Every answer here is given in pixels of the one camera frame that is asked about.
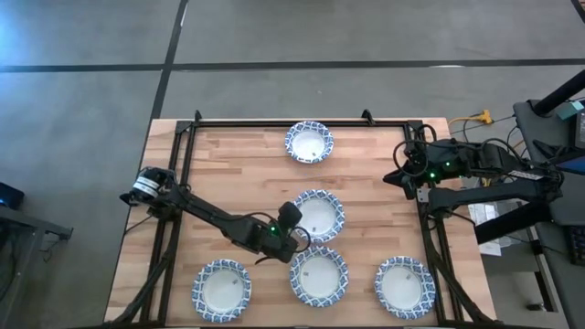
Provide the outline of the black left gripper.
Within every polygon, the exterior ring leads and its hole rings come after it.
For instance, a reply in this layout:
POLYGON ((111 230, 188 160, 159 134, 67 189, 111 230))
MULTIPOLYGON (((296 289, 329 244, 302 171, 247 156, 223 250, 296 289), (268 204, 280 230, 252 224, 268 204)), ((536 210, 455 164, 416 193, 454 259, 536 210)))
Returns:
POLYGON ((268 224, 255 224, 244 242, 244 247, 251 252, 262 253, 265 257, 288 263, 295 252, 300 254, 308 250, 313 244, 311 240, 311 234, 305 228, 297 227, 297 222, 275 220, 268 224), (301 249, 297 249, 299 242, 293 237, 293 231, 300 238, 309 241, 301 249))

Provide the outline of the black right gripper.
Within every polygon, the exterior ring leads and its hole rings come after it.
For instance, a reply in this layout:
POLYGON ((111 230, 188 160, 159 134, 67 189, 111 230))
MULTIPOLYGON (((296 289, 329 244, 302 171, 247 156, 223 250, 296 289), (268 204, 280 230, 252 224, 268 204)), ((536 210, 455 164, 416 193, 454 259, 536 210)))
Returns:
MULTIPOLYGON (((444 179, 456 178, 460 175, 460 160, 458 146, 451 140, 443 139, 432 143, 423 141, 408 141, 404 154, 407 161, 402 169, 422 183, 439 183, 444 179)), ((416 184, 400 170, 392 171, 383 177, 387 184, 404 184, 403 189, 407 199, 417 196, 416 184)))

